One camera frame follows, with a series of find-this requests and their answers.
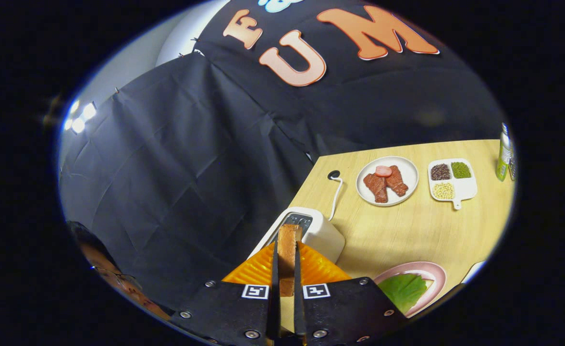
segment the glasses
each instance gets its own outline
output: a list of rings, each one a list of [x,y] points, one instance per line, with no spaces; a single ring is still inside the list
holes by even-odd
[[[142,285],[140,285],[137,282],[137,279],[135,278],[135,276],[127,275],[127,274],[116,274],[116,273],[111,272],[107,269],[103,269],[103,268],[100,268],[100,267],[94,267],[94,266],[92,266],[91,269],[96,270],[104,278],[104,280],[107,281],[111,285],[117,284],[124,289],[129,289],[125,285],[125,283],[130,283],[131,285],[137,287],[137,289],[142,291]]]

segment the ceiling light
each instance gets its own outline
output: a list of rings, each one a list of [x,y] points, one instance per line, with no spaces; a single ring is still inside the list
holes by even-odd
[[[84,107],[84,118],[89,120],[97,113],[96,108],[94,108],[94,102],[91,102]]]
[[[69,114],[73,114],[76,110],[78,110],[78,107],[80,107],[80,100],[75,101],[74,104],[71,105],[71,108],[69,108]]]
[[[74,123],[71,125],[71,128],[75,131],[75,133],[80,133],[84,131],[84,121],[80,118],[74,120]]]
[[[67,118],[65,121],[65,130],[69,130],[71,128],[71,124],[74,123],[74,120],[71,118]]]

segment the white wall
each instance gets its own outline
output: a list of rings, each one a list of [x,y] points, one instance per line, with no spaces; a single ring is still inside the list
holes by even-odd
[[[157,66],[176,59],[179,54],[191,53],[195,45],[195,41],[191,39],[199,37],[212,17],[228,2],[229,0],[210,0],[186,11],[187,16],[178,23],[163,44]]]
[[[131,41],[93,75],[76,97],[80,107],[68,114],[68,118],[78,118],[91,101],[96,106],[101,105],[116,92],[116,87],[120,89],[156,66],[176,59],[179,53],[191,53],[195,41],[190,39],[199,37],[210,19],[227,2],[229,0],[210,0],[186,9]],[[71,129],[62,129],[59,169],[75,136]]]

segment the plate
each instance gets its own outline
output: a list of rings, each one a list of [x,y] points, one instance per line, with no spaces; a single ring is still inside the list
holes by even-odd
[[[447,281],[447,274],[445,269],[431,261],[412,261],[401,265],[396,265],[392,269],[388,269],[374,278],[374,283],[379,284],[383,280],[396,276],[398,274],[416,274],[421,275],[422,279],[433,280],[434,282],[428,290],[417,300],[417,303],[410,308],[405,314],[406,317],[411,317],[421,309],[427,307],[432,301],[441,293],[445,282]]]
[[[468,169],[471,171],[470,178],[456,178],[454,177],[454,173],[451,170],[451,163],[452,162],[462,162],[468,166]],[[436,166],[437,164],[446,164],[447,168],[449,168],[449,175],[451,179],[447,180],[432,180],[431,171],[432,167]],[[428,164],[428,182],[430,184],[430,195],[432,195],[433,199],[437,201],[451,201],[454,203],[454,209],[460,210],[462,208],[462,200],[463,199],[471,199],[475,197],[477,194],[477,180],[474,175],[473,166],[468,160],[463,158],[457,159],[444,159],[444,160],[436,160],[430,162]],[[436,184],[443,184],[443,183],[451,183],[454,186],[454,198],[453,199],[441,199],[436,198],[434,195],[434,186]]]
[[[377,203],[374,201],[374,194],[366,184],[364,184],[364,178],[369,173],[374,173],[377,169],[377,166],[394,166],[396,165],[400,170],[400,174],[402,175],[402,180],[406,186],[408,186],[408,190],[406,194],[402,197],[399,197],[392,189],[387,188],[387,203]],[[410,197],[415,191],[417,187],[417,182],[419,181],[419,171],[417,171],[417,167],[410,162],[410,160],[401,158],[400,156],[385,156],[384,158],[379,158],[367,164],[357,175],[357,181],[355,183],[355,187],[357,189],[357,193],[359,193],[360,197],[364,199],[364,201],[373,204],[375,206],[381,207],[388,207],[394,206],[398,203],[403,202],[405,199]]]

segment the white cable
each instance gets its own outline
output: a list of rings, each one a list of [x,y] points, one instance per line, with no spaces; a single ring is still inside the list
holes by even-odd
[[[342,187],[342,178],[332,177],[332,180],[338,180],[340,184],[338,185],[338,190],[336,190],[336,194],[333,196],[332,214],[329,217],[328,221],[331,221],[333,219],[333,212],[336,210],[336,199],[338,199],[338,192],[340,192],[340,188]]]

